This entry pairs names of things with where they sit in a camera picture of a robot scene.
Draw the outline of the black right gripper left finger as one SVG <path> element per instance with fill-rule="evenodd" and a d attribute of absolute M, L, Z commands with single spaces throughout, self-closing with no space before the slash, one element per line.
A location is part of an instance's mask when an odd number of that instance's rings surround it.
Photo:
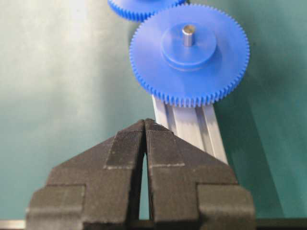
<path fill-rule="evenodd" d="M 124 230 L 139 216 L 143 120 L 54 167 L 26 211 L 28 230 Z"/>

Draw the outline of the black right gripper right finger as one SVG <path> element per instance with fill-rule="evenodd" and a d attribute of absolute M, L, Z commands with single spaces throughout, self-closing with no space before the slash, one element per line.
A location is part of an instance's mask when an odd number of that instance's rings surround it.
<path fill-rule="evenodd" d="M 251 193 L 226 163 L 145 120 L 151 219 L 157 230 L 253 230 Z"/>

